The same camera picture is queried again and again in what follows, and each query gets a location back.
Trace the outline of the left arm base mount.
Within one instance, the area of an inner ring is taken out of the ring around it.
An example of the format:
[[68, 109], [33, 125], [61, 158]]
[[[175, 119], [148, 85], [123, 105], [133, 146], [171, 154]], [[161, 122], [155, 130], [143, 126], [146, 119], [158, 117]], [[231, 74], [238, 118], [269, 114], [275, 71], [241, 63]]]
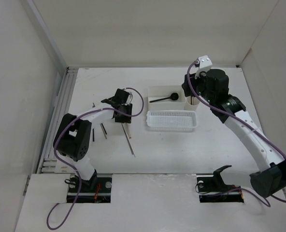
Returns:
[[[91, 183], [82, 180], [76, 203], [110, 203], [113, 176], [111, 174], [98, 174]], [[64, 180], [68, 185], [67, 203], [73, 203], [78, 192], [79, 179], [71, 175]]]

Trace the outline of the silver metal chopstick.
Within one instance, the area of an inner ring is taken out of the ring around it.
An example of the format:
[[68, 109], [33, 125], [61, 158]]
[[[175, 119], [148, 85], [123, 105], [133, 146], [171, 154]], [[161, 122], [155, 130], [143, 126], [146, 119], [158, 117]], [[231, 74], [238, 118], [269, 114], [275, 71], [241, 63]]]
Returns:
[[128, 135], [126, 134], [126, 131], [125, 131], [125, 128], [124, 128], [124, 123], [122, 124], [122, 126], [123, 126], [123, 129], [124, 129], [125, 135], [126, 135], [126, 137], [127, 137], [127, 142], [128, 142], [128, 145], [129, 145], [131, 154], [132, 154], [134, 157], [136, 157], [135, 152], [134, 152], [134, 149], [133, 149], [133, 146], [132, 146], [132, 143], [131, 143], [131, 139], [129, 139], [129, 138], [128, 138]]

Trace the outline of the black spoon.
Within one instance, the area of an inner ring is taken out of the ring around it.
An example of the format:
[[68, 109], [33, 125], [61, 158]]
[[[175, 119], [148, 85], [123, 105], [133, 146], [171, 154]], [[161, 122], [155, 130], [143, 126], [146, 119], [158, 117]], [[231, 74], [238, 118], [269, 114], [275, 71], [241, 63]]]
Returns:
[[149, 103], [160, 102], [160, 101], [164, 101], [164, 100], [176, 101], [178, 99], [179, 99], [179, 94], [177, 92], [174, 92], [168, 97], [151, 100], [151, 101], [149, 101]]

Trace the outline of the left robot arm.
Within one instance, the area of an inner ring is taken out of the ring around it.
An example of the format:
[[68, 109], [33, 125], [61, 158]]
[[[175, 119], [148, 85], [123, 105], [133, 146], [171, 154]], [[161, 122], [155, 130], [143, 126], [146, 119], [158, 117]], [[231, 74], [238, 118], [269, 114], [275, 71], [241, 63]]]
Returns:
[[80, 115], [67, 113], [57, 130], [53, 152], [57, 160], [75, 171], [74, 185], [93, 191], [97, 184], [97, 171], [87, 155], [90, 137], [95, 126], [114, 119], [117, 123], [130, 123], [132, 94], [117, 89], [115, 95], [104, 99], [96, 107]]

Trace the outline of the beige spoon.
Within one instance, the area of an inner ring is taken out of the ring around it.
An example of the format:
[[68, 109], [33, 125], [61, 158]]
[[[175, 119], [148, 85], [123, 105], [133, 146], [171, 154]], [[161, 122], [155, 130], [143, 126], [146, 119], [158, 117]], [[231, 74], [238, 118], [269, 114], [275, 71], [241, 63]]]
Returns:
[[132, 135], [131, 135], [131, 130], [130, 130], [130, 124], [124, 123], [124, 128], [125, 128], [126, 134], [128, 135], [128, 138], [131, 139]]

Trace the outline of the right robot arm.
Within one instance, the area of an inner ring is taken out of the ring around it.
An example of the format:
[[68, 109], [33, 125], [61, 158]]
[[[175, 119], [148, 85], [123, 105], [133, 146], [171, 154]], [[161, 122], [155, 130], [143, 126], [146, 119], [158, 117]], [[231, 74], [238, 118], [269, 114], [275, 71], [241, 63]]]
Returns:
[[245, 105], [229, 93], [229, 77], [220, 69], [187, 72], [182, 84], [185, 96], [197, 97], [242, 142], [259, 171], [250, 174], [252, 189], [261, 197], [275, 198], [286, 187], [286, 154], [252, 121]]

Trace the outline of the grey chopstick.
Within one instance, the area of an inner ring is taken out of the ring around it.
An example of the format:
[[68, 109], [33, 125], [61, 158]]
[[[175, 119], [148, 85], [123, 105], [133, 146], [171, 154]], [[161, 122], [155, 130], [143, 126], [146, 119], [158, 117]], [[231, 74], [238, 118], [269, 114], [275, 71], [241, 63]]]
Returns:
[[103, 123], [101, 123], [101, 124], [100, 124], [100, 126], [101, 126], [101, 129], [102, 129], [102, 132], [103, 132], [104, 138], [105, 138], [105, 139], [107, 139], [107, 132], [106, 132], [106, 129], [105, 129], [105, 127], [104, 127], [104, 124], [103, 124]]

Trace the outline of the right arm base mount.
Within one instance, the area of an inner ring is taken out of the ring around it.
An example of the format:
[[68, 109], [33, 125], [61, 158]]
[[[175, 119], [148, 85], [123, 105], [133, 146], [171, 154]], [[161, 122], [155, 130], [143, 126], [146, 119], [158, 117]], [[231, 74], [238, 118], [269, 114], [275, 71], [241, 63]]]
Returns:
[[229, 167], [231, 165], [222, 166], [211, 174], [196, 174], [195, 191], [200, 203], [244, 203], [242, 191], [236, 190], [240, 186], [227, 185], [221, 177]]

